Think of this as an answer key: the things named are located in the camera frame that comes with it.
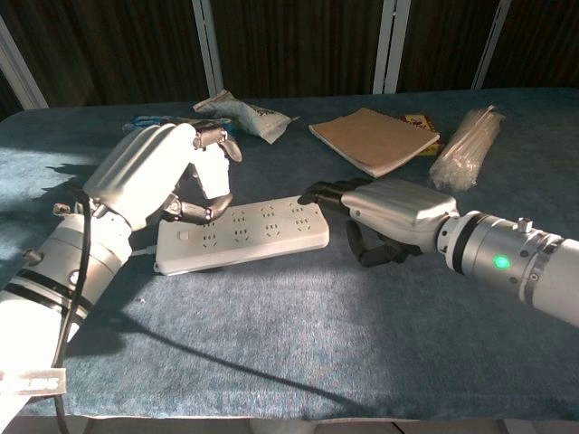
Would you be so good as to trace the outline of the white plug adapter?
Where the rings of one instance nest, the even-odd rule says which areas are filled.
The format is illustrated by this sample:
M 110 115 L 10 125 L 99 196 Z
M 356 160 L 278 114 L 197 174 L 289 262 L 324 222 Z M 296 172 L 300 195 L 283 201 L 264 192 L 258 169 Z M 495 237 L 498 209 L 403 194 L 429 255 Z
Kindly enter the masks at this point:
M 205 199 L 212 200 L 230 193 L 229 160 L 219 145 L 196 149 L 191 164 Z

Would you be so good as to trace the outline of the blue tablecloth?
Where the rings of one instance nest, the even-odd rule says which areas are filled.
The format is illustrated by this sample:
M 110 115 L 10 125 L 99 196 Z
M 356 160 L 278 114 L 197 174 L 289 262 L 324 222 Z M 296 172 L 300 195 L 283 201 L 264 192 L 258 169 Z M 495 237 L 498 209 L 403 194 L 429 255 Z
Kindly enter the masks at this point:
M 309 126 L 360 108 L 423 113 L 450 137 L 472 109 L 504 117 L 459 207 L 579 241 L 579 89 L 261 99 L 294 120 L 244 134 L 233 198 L 254 203 L 357 176 Z M 446 267 L 436 254 L 363 268 L 345 219 L 326 248 L 165 277 L 122 268 L 66 353 L 84 416 L 579 420 L 579 328 Z M 137 302 L 142 297 L 145 303 Z

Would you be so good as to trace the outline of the yellow and red box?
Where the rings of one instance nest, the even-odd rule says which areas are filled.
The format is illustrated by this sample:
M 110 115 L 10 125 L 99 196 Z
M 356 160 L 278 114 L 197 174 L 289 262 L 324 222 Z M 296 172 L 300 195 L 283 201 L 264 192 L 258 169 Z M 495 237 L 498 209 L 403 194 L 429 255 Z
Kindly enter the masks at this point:
M 438 139 L 428 145 L 419 156 L 438 156 L 442 152 L 445 143 L 442 141 L 441 133 L 429 116 L 424 114 L 404 114 L 400 116 L 400 119 L 406 123 L 414 125 L 415 127 L 431 131 L 439 136 Z

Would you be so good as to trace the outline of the white plastic snack bag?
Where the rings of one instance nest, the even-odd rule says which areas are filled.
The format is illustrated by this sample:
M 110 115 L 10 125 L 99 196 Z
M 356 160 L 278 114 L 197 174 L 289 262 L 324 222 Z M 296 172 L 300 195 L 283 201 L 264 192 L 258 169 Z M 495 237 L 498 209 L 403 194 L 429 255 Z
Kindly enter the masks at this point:
M 286 131 L 290 118 L 278 111 L 262 108 L 234 97 L 229 90 L 221 90 L 217 95 L 193 105 L 197 113 L 206 113 L 218 118 L 231 118 L 238 122 L 246 133 L 260 137 L 273 144 Z

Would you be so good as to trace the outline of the white power strip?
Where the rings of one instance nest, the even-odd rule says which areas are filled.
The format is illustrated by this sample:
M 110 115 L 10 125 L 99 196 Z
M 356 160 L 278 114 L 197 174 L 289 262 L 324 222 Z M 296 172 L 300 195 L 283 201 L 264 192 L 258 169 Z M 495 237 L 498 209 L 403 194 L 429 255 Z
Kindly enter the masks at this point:
M 165 276 L 324 248 L 329 226 L 296 196 L 232 206 L 205 225 L 160 222 L 154 271 Z

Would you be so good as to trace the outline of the clear bag of straws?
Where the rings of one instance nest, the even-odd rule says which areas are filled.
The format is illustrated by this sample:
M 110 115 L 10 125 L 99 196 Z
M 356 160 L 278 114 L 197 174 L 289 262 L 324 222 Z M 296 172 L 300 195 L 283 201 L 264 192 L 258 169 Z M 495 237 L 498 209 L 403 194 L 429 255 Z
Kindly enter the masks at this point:
M 473 109 L 465 115 L 429 170 L 437 190 L 464 192 L 477 183 L 503 118 L 494 105 Z

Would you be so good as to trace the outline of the brown paper notebook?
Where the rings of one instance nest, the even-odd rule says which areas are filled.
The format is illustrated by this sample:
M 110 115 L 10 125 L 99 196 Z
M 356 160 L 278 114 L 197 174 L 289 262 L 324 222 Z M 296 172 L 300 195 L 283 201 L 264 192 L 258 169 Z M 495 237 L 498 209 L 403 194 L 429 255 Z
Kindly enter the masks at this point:
M 370 108 L 308 128 L 314 137 L 373 178 L 405 165 L 440 139 L 435 130 Z

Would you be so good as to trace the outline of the white frame post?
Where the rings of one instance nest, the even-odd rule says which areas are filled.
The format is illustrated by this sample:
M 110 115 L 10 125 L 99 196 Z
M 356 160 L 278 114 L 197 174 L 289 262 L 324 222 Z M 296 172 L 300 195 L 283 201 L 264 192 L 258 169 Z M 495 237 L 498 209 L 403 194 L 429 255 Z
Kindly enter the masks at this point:
M 489 28 L 488 38 L 480 56 L 479 65 L 471 83 L 472 90 L 480 90 L 486 79 L 512 0 L 498 0 L 496 12 Z
M 195 27 L 203 59 L 204 75 L 210 97 L 224 89 L 219 47 L 211 0 L 191 0 Z
M 0 15 L 0 70 L 24 110 L 49 108 L 2 15 Z
M 412 0 L 383 0 L 375 57 L 373 94 L 397 91 Z

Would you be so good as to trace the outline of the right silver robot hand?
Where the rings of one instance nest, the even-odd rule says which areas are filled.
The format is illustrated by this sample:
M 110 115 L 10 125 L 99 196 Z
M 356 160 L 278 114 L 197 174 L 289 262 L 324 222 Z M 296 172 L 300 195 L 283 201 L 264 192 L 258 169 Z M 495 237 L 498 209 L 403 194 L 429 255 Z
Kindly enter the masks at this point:
M 348 216 L 348 244 L 365 268 L 434 252 L 442 225 L 460 216 L 452 196 L 389 178 L 317 182 L 298 203 L 315 203 Z

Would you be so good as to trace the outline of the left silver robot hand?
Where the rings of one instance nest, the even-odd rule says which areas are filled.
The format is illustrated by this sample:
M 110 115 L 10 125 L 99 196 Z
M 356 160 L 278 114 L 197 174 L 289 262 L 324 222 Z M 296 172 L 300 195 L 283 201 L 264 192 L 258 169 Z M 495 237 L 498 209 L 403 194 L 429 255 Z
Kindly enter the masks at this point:
M 221 147 L 229 164 L 242 161 L 237 142 L 222 127 L 166 123 L 135 130 L 114 147 L 83 190 L 95 204 L 120 215 L 132 231 L 144 228 L 156 212 L 169 222 L 213 222 L 230 205 L 231 193 L 208 200 L 206 206 L 189 203 L 177 193 L 185 174 L 198 182 L 193 152 L 211 144 Z

